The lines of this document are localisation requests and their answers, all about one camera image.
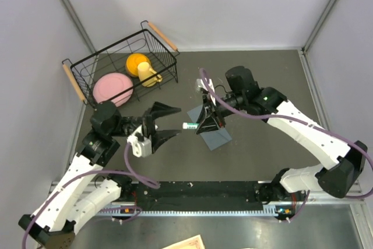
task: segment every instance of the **yellow bowl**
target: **yellow bowl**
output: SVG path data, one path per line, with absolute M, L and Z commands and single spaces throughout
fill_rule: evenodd
M 150 65 L 152 65 L 150 63 L 150 59 L 143 54 L 136 53 L 136 54 L 130 55 L 127 58 L 127 62 L 126 62 L 126 71 L 128 75 L 132 77 L 138 77 L 139 76 L 138 65 L 141 62 L 148 62 Z

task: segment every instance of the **wooden basket handle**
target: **wooden basket handle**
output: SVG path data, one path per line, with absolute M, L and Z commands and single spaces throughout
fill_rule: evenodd
M 147 23 L 175 52 L 178 52 L 178 48 L 174 43 L 170 41 L 153 23 Z
M 62 67 L 64 68 L 66 75 L 68 76 L 70 83 L 72 84 L 73 88 L 75 89 L 76 94 L 79 96 L 80 101 L 86 102 L 86 97 L 84 96 L 82 90 L 80 89 L 78 83 L 76 82 L 74 76 L 72 75 L 71 70 L 66 64 L 62 64 Z

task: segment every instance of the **pink plate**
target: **pink plate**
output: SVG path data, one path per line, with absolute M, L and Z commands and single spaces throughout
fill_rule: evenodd
M 129 77 L 121 73 L 110 73 L 101 77 L 93 88 L 93 97 L 98 103 L 108 100 L 118 93 L 133 86 L 133 83 Z M 117 107 L 124 104 L 129 100 L 133 90 L 129 90 L 124 94 L 116 97 L 112 100 Z

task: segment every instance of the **dark gray mat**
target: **dark gray mat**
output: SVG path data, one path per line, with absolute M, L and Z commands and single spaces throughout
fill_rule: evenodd
M 159 118 L 159 129 L 181 129 L 189 120 L 188 110 L 202 104 L 194 85 L 198 69 L 206 68 L 216 84 L 228 86 L 225 72 L 234 66 L 251 69 L 260 86 L 271 86 L 284 93 L 304 114 L 317 120 L 312 97 L 297 51 L 184 52 L 178 59 L 179 83 L 168 82 L 141 101 L 134 100 L 119 108 L 123 116 L 139 116 L 155 101 L 182 108 L 182 112 Z M 78 144 L 90 131 L 88 107 Z M 166 142 L 154 155 L 145 159 L 130 158 L 140 174 L 164 181 L 234 181 L 271 180 L 286 167 L 301 168 L 318 163 L 307 150 L 283 132 L 262 121 L 246 120 L 232 115 L 226 118 L 226 130 L 233 140 L 210 151 L 193 130 L 183 132 Z M 126 169 L 123 160 L 125 139 L 112 157 L 107 169 Z

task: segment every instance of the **paper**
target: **paper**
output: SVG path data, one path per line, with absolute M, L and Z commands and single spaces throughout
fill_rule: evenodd
M 163 249 L 205 249 L 200 235 L 180 241 Z

